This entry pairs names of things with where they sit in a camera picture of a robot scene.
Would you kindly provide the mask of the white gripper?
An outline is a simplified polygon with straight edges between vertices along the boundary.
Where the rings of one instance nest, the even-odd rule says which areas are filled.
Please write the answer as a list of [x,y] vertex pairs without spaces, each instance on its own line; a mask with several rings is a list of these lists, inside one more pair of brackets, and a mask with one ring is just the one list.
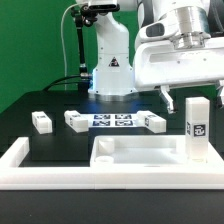
[[140,29],[133,62],[135,88],[159,90],[169,114],[176,112],[169,88],[216,83],[217,105],[224,107],[224,37],[207,39],[201,47],[176,49],[161,22]]

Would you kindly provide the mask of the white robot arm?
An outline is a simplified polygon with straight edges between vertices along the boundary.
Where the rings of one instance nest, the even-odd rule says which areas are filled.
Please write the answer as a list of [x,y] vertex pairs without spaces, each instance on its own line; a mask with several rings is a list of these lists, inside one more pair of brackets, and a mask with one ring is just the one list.
[[224,107],[224,0],[76,0],[93,25],[98,61],[89,94],[117,100],[157,90],[214,85]]

